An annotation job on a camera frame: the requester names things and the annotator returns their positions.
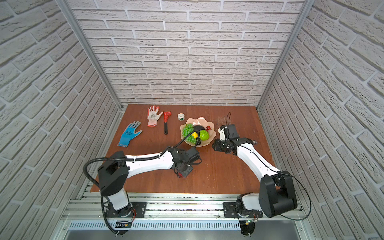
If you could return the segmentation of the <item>dark avocado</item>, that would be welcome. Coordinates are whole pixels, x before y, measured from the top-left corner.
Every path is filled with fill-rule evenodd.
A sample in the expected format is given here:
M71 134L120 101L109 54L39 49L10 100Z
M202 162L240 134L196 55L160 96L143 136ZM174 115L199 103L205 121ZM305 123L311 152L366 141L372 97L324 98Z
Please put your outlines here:
M194 128L194 132L196 132L196 133L199 133L200 131L205 130L205 128L203 126L200 126L200 125L195 125L195 126L193 126L193 128Z

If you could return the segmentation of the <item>yellow lemon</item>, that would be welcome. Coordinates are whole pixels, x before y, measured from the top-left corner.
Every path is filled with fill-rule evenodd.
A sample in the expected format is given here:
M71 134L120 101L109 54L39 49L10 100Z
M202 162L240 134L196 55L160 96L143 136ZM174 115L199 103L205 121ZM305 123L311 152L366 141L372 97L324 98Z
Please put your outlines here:
M192 134L192 136L194 137L194 139L197 139L199 135L198 135L198 133L194 132L194 133Z

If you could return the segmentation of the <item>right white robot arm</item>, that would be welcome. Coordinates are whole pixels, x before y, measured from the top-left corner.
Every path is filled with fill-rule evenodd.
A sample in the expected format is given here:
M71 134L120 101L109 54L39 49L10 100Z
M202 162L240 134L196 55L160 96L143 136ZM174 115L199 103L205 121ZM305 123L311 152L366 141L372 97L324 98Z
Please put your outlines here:
M235 125L222 125L220 138L213 143L217 152L234 154L243 160L260 181L260 192L238 196L238 214L247 217L253 211L261 211L268 218L294 210L298 207L293 177L280 171L259 154L248 138L241 138Z

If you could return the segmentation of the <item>green grape bunch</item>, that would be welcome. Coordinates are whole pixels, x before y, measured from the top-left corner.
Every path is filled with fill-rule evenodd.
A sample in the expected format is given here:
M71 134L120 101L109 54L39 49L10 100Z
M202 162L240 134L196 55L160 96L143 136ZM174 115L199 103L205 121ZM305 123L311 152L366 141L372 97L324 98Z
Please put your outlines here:
M186 124L182 130L182 135L184 138L188 136L186 141L191 144L195 144L197 142L197 139L194 139L194 137L192 136L193 133L194 133L193 124Z

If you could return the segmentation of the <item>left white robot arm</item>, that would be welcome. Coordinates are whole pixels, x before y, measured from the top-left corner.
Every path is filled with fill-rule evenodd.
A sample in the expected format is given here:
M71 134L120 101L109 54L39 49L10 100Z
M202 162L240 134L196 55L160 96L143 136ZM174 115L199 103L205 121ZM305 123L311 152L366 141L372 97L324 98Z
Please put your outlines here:
M161 153L141 156L117 152L113 158L103 159L104 163L98 169L101 196L111 202L115 211L127 209L130 201L124 189L126 179L146 172L169 169L178 176L186 177L200 160L196 148L181 150L172 147Z

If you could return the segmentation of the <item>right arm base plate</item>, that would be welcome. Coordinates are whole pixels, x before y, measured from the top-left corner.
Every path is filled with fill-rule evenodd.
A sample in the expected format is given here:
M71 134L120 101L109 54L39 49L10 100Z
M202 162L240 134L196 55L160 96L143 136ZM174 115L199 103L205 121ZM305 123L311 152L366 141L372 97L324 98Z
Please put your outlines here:
M225 218L263 218L264 214L261 210L246 210L238 202L224 202L223 203L224 217Z

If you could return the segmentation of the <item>green custard apple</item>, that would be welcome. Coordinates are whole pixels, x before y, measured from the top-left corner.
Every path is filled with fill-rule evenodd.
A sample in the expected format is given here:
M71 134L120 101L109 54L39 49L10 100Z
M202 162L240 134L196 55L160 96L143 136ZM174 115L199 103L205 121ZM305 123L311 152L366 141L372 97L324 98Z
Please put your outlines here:
M207 141L210 138L210 134L206 130L201 130L199 133L200 133L200 140L201 141Z

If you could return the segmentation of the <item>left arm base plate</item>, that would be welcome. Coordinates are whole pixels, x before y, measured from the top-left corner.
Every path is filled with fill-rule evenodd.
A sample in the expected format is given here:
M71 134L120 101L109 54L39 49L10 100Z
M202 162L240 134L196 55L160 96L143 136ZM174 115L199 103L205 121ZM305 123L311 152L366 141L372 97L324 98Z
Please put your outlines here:
M143 218L146 212L146 202L130 202L127 207L121 210L115 210L112 203L108 203L106 208L107 218L133 218L136 214L136 218Z

